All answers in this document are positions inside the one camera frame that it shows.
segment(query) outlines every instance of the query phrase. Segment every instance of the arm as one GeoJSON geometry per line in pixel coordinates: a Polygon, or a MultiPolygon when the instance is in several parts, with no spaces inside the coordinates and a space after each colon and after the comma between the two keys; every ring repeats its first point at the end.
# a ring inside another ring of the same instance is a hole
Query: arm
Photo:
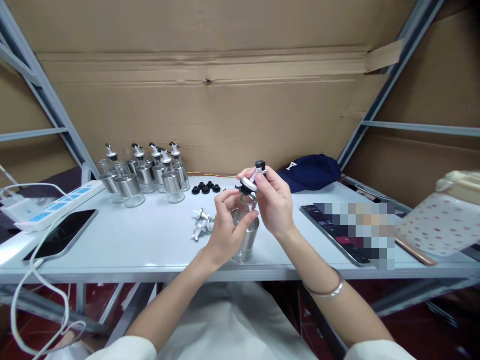
{"type": "MultiPolygon", "coordinates": [[[[246,169],[238,178],[249,177],[253,171],[246,169]]],[[[339,276],[295,226],[288,184],[271,168],[266,178],[258,174],[255,182],[260,190],[257,198],[263,223],[285,250],[305,285],[320,294],[334,291],[340,283],[339,276]]],[[[347,282],[337,296],[312,297],[348,347],[371,340],[394,341],[372,308],[347,282]]]]}
{"type": "Polygon", "coordinates": [[[127,336],[149,340],[159,353],[174,332],[190,301],[203,283],[239,250],[245,232],[259,215],[253,211],[237,227],[231,210],[239,196],[236,189],[215,198],[217,215],[210,240],[186,269],[138,316],[127,336]]]}

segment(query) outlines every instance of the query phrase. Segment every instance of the woman's left hand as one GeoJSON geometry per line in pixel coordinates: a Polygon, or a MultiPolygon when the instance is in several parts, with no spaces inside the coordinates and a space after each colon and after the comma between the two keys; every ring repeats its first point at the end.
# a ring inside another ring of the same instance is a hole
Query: woman's left hand
{"type": "Polygon", "coordinates": [[[216,217],[210,241],[202,249],[203,255],[215,270],[226,264],[240,249],[242,239],[252,222],[259,216],[258,211],[248,213],[235,226],[232,210],[238,207],[240,192],[228,189],[215,197],[216,217]]]}

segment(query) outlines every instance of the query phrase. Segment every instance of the cardboard wall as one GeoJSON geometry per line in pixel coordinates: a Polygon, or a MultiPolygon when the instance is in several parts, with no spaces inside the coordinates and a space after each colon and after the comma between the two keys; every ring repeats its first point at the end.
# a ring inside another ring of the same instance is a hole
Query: cardboard wall
{"type": "MultiPolygon", "coordinates": [[[[480,128],[479,27],[467,1],[448,1],[376,120],[480,128]]],[[[345,173],[415,207],[446,173],[479,169],[477,137],[373,128],[345,173]]]]}
{"type": "Polygon", "coordinates": [[[386,81],[370,51],[415,3],[8,1],[94,160],[175,141],[213,174],[337,158],[386,81]]]}
{"type": "MultiPolygon", "coordinates": [[[[24,79],[0,62],[0,134],[49,129],[49,121],[24,79]]],[[[77,166],[58,135],[0,142],[0,164],[20,184],[45,180],[77,166]]],[[[0,187],[12,185],[0,172],[0,187]]]]}

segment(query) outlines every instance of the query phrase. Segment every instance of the white table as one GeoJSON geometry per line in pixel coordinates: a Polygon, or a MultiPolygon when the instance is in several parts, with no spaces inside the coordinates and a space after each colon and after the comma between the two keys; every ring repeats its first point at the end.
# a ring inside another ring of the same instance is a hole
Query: white table
{"type": "MultiPolygon", "coordinates": [[[[233,178],[190,178],[192,186],[208,181],[219,184],[222,190],[239,184],[233,178]]],[[[169,282],[207,244],[207,235],[197,243],[191,240],[195,229],[192,216],[194,210],[200,208],[215,215],[215,196],[212,191],[208,195],[193,195],[189,191],[183,202],[173,205],[167,203],[164,194],[156,192],[147,194],[146,202],[140,207],[128,209],[121,204],[110,203],[109,194],[104,190],[75,210],[98,209],[96,219],[65,256],[46,262],[40,272],[54,283],[169,282]]],[[[346,279],[435,279],[428,282],[430,285],[416,285],[416,290],[407,291],[406,297],[390,297],[388,305],[377,307],[381,315],[480,281],[480,264],[462,253],[448,258],[430,255],[439,264],[427,267],[399,246],[395,248],[395,271],[358,268],[300,212],[301,206],[313,203],[366,202],[369,200],[336,182],[320,191],[294,194],[293,218],[315,250],[346,279]]],[[[42,233],[20,233],[0,245],[0,284],[18,284],[21,281],[27,271],[22,259],[37,245],[41,236],[42,233]]],[[[278,242],[261,224],[252,259],[242,265],[230,261],[209,281],[299,279],[278,242]]],[[[37,280],[32,277],[29,282],[37,283],[37,280]]]]}

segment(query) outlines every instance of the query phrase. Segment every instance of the metal shelf frame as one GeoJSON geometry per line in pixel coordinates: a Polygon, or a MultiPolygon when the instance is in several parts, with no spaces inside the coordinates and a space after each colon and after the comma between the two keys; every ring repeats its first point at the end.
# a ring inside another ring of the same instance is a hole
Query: metal shelf frame
{"type": "Polygon", "coordinates": [[[100,172],[97,165],[5,0],[0,0],[0,42],[0,57],[23,76],[53,125],[51,129],[2,134],[0,142],[58,134],[78,165],[85,167],[86,164],[91,169],[93,176],[99,179],[100,172]]]}
{"type": "Polygon", "coordinates": [[[342,171],[345,170],[352,155],[364,138],[365,133],[371,127],[480,137],[480,128],[375,121],[377,114],[399,79],[400,74],[412,57],[414,51],[417,49],[420,41],[435,19],[435,16],[437,16],[437,13],[444,2],[445,0],[418,0],[416,3],[409,19],[398,36],[398,40],[403,40],[403,49],[400,55],[400,60],[398,63],[382,69],[380,72],[381,74],[389,74],[390,77],[338,158],[338,163],[340,164],[342,171]]]}

